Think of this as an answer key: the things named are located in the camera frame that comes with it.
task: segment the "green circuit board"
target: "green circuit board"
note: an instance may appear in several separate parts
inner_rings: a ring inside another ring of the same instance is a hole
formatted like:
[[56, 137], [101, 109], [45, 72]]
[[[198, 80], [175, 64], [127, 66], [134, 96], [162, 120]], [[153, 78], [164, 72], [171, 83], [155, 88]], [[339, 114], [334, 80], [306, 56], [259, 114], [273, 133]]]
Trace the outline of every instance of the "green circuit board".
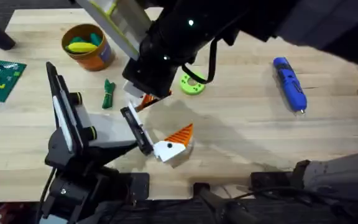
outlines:
[[5, 102], [26, 65], [0, 60], [0, 102]]

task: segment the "green ring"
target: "green ring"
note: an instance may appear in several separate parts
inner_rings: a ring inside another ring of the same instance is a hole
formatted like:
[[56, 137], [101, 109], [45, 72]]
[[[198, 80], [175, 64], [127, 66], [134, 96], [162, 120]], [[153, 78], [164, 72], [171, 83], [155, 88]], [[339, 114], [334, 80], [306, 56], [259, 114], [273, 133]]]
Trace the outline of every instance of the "green ring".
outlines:
[[[198, 77], [204, 78], [204, 76], [198, 72], [195, 73]], [[195, 85], [190, 85], [188, 83], [190, 76], [187, 73], [184, 73], [180, 78], [180, 87], [187, 95], [197, 95], [200, 94], [204, 89], [205, 85], [197, 83]]]

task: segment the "orange cup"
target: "orange cup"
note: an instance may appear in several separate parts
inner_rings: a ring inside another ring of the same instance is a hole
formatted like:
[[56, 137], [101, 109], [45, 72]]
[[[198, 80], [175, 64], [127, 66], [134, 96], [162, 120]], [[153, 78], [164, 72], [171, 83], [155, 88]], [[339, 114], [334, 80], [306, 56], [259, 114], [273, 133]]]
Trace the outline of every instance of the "orange cup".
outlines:
[[[83, 54], [72, 54], [66, 50], [65, 47], [70, 44], [74, 37], [89, 40], [91, 33], [98, 34], [102, 38], [102, 43], [98, 48]], [[72, 59], [89, 71], [100, 71], [107, 68], [116, 56], [113, 49], [110, 48], [103, 31], [92, 24], [81, 24], [68, 30], [62, 38], [62, 48]]]

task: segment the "wire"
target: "wire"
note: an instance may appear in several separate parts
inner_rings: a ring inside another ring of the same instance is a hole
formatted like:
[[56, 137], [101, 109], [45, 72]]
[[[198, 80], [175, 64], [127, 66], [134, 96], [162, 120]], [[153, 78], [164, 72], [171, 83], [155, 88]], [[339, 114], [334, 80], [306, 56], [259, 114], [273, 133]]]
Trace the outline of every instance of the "wire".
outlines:
[[188, 67], [186, 67], [185, 64], [181, 66], [181, 69], [196, 82], [201, 84], [207, 84], [214, 80], [215, 69], [216, 69], [216, 50], [218, 48], [218, 41], [219, 41], [218, 38], [213, 39], [211, 42], [211, 46], [209, 48], [209, 68], [208, 68], [207, 80], [200, 78], [199, 76], [194, 74]]
[[48, 188], [50, 186], [50, 183], [51, 183], [55, 173], [56, 173], [56, 168], [52, 168], [52, 170], [50, 171], [48, 180], [45, 183], [44, 189], [42, 191], [41, 198], [40, 198], [40, 203], [38, 204], [38, 207], [37, 207], [37, 212], [35, 213], [35, 222], [34, 222], [35, 224], [39, 224], [39, 221], [40, 221], [40, 218], [41, 218], [41, 215], [40, 215], [41, 214], [41, 208], [42, 208], [42, 205], [44, 204], [45, 196], [47, 194]]
[[214, 212], [211, 210], [211, 208], [206, 204], [206, 202], [204, 201], [204, 199], [200, 196], [198, 196], [198, 198], [200, 199], [201, 203], [203, 204], [204, 208], [207, 210], [210, 219], [212, 220], [213, 224], [217, 224]]
[[292, 191], [292, 192], [296, 192], [299, 194], [305, 194], [305, 195], [314, 196], [314, 197], [322, 197], [322, 198], [328, 198], [328, 199], [332, 199], [332, 200], [338, 200], [338, 201], [342, 201], [342, 202], [358, 203], [358, 199], [338, 197], [338, 196], [323, 194], [323, 193], [319, 193], [319, 192], [312, 192], [310, 190], [296, 189], [294, 187], [268, 187], [268, 188], [255, 190], [253, 192], [234, 197], [233, 199], [238, 200], [238, 199], [241, 199], [244, 197], [248, 197], [251, 195], [257, 195], [257, 194], [261, 194], [264, 192], [274, 192], [274, 191], [283, 191], [283, 190], [284, 191]]

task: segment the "wooden tabletop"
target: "wooden tabletop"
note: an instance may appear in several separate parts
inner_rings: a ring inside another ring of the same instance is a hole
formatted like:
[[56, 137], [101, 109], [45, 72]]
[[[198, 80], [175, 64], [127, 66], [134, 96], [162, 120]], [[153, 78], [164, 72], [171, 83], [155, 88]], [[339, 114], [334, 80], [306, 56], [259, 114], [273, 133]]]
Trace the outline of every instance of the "wooden tabletop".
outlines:
[[[149, 10], [151, 18], [158, 10]], [[50, 167], [44, 164], [54, 128], [52, 99], [45, 69], [51, 61], [71, 91], [83, 94], [89, 112], [121, 116], [126, 105], [122, 70], [128, 57], [117, 53], [101, 72], [87, 72], [60, 47], [71, 27], [94, 21], [82, 9], [16, 10], [7, 33], [17, 46], [0, 50], [0, 60], [27, 68], [5, 103], [0, 103], [0, 201], [39, 200]], [[193, 70], [206, 74], [209, 47], [202, 49]], [[305, 116], [295, 116], [272, 70], [285, 56], [308, 98]], [[123, 172], [148, 172], [150, 198], [188, 198], [193, 182], [209, 182], [225, 195], [244, 190], [253, 171], [291, 170], [301, 160], [327, 160], [358, 152], [358, 68], [337, 57], [279, 39], [260, 42], [240, 34], [233, 47], [218, 46], [215, 81], [202, 94], [181, 92], [178, 77], [173, 95], [142, 111], [152, 139], [162, 139], [194, 123], [194, 148], [163, 164], [134, 149], [109, 166]], [[104, 80], [118, 86], [114, 107], [102, 110]]]

